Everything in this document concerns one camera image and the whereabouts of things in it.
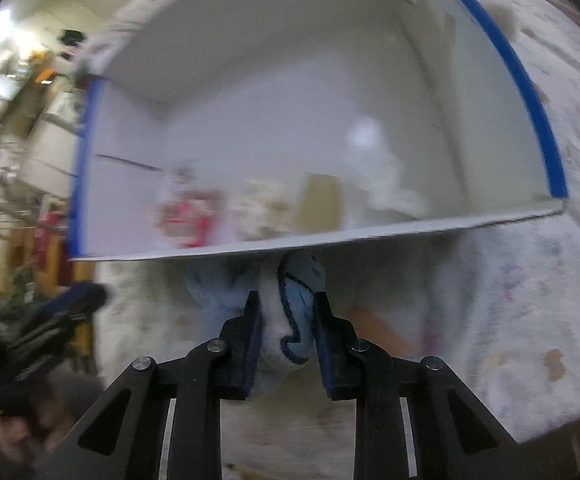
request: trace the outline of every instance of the blue tape edge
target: blue tape edge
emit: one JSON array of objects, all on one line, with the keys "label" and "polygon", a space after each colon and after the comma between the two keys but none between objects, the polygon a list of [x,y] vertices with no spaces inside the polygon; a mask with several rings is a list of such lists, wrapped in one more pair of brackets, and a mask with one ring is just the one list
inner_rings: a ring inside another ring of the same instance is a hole
[{"label": "blue tape edge", "polygon": [[90,159],[92,122],[96,111],[96,103],[104,84],[105,79],[101,77],[95,77],[90,81],[87,88],[86,109],[83,113],[83,126],[78,133],[80,142],[78,144],[78,155],[76,156],[76,176],[72,186],[72,199],[68,218],[68,253],[71,258],[86,256],[82,251],[83,217],[86,214],[83,211],[83,203]]},{"label": "blue tape edge", "polygon": [[550,123],[545,115],[544,107],[539,101],[539,96],[534,90],[534,85],[524,69],[521,61],[516,57],[508,40],[503,35],[497,24],[492,20],[486,10],[481,7],[477,0],[460,0],[473,15],[474,19],[481,25],[494,47],[499,51],[499,55],[508,67],[508,71],[514,79],[517,88],[526,103],[526,109],[530,114],[532,125],[539,141],[542,154],[544,156],[545,172],[547,174],[548,187],[553,198],[567,198],[568,187],[566,177],[561,165],[561,156],[554,139]]}]

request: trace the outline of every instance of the white cardboard box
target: white cardboard box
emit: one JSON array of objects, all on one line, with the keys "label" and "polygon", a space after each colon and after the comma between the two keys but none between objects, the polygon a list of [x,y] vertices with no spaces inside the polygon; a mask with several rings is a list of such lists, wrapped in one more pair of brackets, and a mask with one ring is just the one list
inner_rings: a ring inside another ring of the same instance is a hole
[{"label": "white cardboard box", "polygon": [[[385,127],[431,218],[372,212],[344,160],[362,115]],[[339,177],[342,230],[179,249],[155,228],[167,171],[199,185]],[[567,197],[544,110],[476,0],[177,0],[89,90],[71,251],[139,259],[293,248],[554,214]]]}]

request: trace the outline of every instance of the person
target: person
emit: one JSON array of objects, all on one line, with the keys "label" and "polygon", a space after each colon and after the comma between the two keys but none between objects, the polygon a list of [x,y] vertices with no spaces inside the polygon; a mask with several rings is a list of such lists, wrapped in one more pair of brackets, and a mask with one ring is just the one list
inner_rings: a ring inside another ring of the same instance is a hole
[{"label": "person", "polygon": [[98,378],[56,368],[30,396],[36,420],[0,413],[0,479],[31,478],[102,392]]}]

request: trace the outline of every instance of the orange object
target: orange object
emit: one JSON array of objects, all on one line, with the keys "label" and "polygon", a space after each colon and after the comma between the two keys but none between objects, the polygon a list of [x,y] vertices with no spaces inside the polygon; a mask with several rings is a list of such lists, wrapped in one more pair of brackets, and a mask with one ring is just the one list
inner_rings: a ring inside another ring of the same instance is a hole
[{"label": "orange object", "polygon": [[56,72],[54,72],[54,70],[52,70],[51,68],[44,68],[43,70],[41,70],[41,73],[34,80],[34,82],[40,84],[41,81],[46,81],[47,79],[50,79],[55,73]]},{"label": "orange object", "polygon": [[410,356],[415,352],[407,341],[387,323],[365,307],[355,306],[344,316],[355,327],[356,335],[383,348],[393,357]]}]

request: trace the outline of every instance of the pink object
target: pink object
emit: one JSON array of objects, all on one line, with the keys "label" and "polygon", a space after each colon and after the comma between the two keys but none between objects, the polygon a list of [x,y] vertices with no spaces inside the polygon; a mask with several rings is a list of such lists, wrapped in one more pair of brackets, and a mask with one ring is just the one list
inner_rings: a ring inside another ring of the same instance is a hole
[{"label": "pink object", "polygon": [[167,202],[161,206],[159,227],[167,236],[177,238],[179,247],[205,246],[214,227],[218,200],[219,194],[210,191]]},{"label": "pink object", "polygon": [[[49,211],[41,216],[39,220],[49,226],[58,226],[64,221],[64,216],[56,211]],[[47,263],[47,251],[50,246],[52,233],[45,229],[34,230],[34,256],[39,269],[45,269]]]}]

